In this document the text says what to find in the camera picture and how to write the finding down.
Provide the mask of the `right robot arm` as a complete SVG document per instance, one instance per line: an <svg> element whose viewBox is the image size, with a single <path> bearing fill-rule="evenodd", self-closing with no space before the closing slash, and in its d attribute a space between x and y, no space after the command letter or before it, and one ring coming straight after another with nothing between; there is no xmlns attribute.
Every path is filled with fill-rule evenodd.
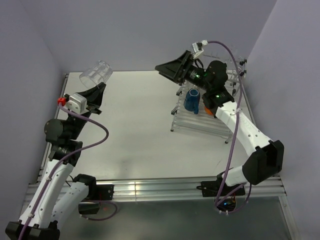
<svg viewBox="0 0 320 240"><path fill-rule="evenodd" d="M239 167L222 174L216 183L217 191L229 194L235 185L250 183L258 185L279 173L283 167L284 145L280 140L271 140L263 134L242 112L238 102L227 91L227 64L213 60L206 69L198 67L190 51L179 58L155 66L160 75L176 84L188 81L203 89L205 107L222 121L244 147L248 159Z"/></svg>

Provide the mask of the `clear glass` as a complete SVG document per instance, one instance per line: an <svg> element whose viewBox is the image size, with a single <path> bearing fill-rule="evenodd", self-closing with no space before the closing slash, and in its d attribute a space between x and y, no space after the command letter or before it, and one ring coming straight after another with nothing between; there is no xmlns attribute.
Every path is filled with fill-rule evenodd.
<svg viewBox="0 0 320 240"><path fill-rule="evenodd" d="M232 53L234 60L237 62L239 59L237 56L237 53L238 53L237 47L235 47L234 45L229 45L228 48ZM234 66L233 58L231 57L231 54L229 53L229 51L225 50L224 60L228 66Z"/></svg>
<svg viewBox="0 0 320 240"><path fill-rule="evenodd" d="M97 61L92 67L88 68L79 75L79 80L88 89L96 87L100 83L106 83L113 74L109 64L103 60Z"/></svg>

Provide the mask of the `dark blue cup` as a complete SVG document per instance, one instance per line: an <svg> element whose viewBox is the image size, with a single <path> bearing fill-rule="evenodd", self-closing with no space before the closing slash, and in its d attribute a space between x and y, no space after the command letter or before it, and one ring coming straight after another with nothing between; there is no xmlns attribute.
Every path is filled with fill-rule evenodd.
<svg viewBox="0 0 320 240"><path fill-rule="evenodd" d="M193 112L195 115L199 113L200 93L197 89L190 89L185 96L183 106L187 111Z"/></svg>

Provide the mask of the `orange plastic mug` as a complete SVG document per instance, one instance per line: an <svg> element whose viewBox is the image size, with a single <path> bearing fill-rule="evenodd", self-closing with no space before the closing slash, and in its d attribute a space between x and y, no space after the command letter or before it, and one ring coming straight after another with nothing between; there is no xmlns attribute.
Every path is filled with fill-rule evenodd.
<svg viewBox="0 0 320 240"><path fill-rule="evenodd" d="M204 110L208 115L210 115L210 116L214 115L207 107L204 107Z"/></svg>

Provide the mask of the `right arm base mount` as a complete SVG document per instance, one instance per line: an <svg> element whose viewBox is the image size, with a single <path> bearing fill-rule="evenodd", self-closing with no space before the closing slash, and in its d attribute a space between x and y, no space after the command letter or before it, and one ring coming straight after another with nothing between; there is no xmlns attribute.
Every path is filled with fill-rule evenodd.
<svg viewBox="0 0 320 240"><path fill-rule="evenodd" d="M220 185L223 180L222 174L223 174L223 172L218 174L216 176L216 180L201 181L200 185L196 187L198 190L200 190L202 192L202 196L204 198L217 196ZM220 201L224 196L226 196L227 194L232 192L238 186L240 186L240 184L236 184L234 186L227 186L226 184L224 184L222 191L221 191L221 194L220 194L220 198L218 200ZM234 191L228 198L226 198L224 201L222 201L222 203L220 203L217 206L218 210L222 211L222 212L234 211L236 208L236 205L237 205L236 197L237 196L244 196L245 194L246 194L245 187L242 186L237 191Z"/></svg>

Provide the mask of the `aluminium mounting rail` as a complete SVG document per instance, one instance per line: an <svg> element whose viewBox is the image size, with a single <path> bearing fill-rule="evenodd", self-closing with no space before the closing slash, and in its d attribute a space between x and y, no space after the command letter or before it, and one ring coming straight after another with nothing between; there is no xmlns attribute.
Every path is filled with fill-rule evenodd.
<svg viewBox="0 0 320 240"><path fill-rule="evenodd" d="M213 181L213 177L182 177L130 180L98 180L98 187L113 185L114 202L159 202L184 200L209 200L197 187L204 181ZM258 185L244 187L245 198L284 197L287 195L279 176L273 176Z"/></svg>

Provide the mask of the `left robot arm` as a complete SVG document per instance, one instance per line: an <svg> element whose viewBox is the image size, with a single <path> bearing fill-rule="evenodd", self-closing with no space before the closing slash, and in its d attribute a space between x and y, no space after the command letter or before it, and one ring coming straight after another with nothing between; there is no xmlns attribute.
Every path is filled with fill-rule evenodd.
<svg viewBox="0 0 320 240"><path fill-rule="evenodd" d="M106 84L57 100L67 119L52 118L44 126L45 140L51 144L49 161L40 184L18 221L10 221L5 229L11 240L57 240L69 215L83 200L96 197L96 179L86 174L77 175L63 197L59 197L67 178L75 168L81 152L86 150L77 141L87 122L107 131L102 124L90 119L99 115Z"/></svg>

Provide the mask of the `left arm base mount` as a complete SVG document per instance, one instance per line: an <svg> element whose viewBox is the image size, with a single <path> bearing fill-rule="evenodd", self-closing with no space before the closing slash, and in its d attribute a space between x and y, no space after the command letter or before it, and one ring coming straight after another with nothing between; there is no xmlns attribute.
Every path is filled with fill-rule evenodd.
<svg viewBox="0 0 320 240"><path fill-rule="evenodd" d="M98 184L89 195L78 204L78 213L82 216L96 215L100 210L116 213L118 207L112 203L114 195L113 184Z"/></svg>

